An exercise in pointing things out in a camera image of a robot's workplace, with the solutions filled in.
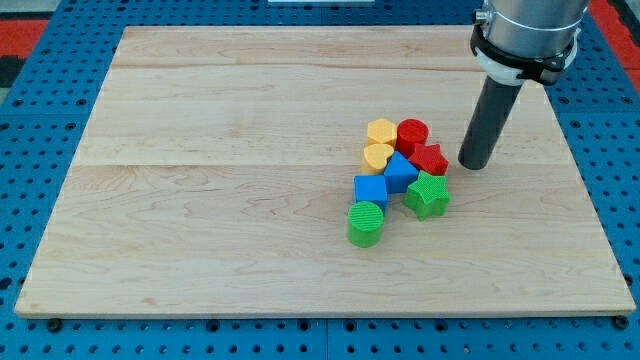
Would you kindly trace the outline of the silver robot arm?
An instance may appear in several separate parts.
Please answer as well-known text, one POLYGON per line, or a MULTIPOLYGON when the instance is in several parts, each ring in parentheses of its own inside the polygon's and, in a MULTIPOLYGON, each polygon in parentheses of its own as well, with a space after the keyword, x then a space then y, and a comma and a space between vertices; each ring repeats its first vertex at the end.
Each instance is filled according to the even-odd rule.
POLYGON ((578 31, 589 0, 484 0, 473 12, 485 39, 523 58, 562 53, 578 31))

